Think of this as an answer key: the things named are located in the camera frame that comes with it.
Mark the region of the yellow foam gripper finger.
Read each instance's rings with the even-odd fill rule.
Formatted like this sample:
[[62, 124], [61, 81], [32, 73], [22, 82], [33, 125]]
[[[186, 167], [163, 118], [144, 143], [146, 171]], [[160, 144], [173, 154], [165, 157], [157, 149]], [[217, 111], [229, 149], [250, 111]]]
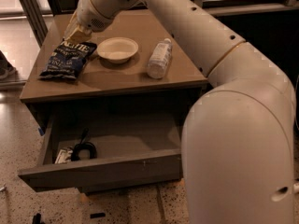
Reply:
[[78, 28], [78, 16], [77, 16], [77, 12], [74, 12], [64, 31], [64, 40], [69, 39], [72, 36], [72, 34], [76, 32], [77, 28]]
[[78, 43], [88, 41], [91, 37], [92, 37], [92, 30], [85, 28], [84, 26], [79, 24], [76, 32], [74, 32], [72, 36], [69, 39], [67, 39], [67, 41], [73, 44], [78, 44]]

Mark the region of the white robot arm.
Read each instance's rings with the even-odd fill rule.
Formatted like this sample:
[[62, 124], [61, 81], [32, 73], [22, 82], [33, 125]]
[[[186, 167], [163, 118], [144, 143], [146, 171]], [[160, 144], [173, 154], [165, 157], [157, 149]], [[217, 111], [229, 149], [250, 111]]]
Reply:
[[190, 109], [181, 156], [190, 224], [295, 224], [294, 88], [284, 72], [190, 0], [79, 0], [80, 42], [142, 2], [211, 84]]

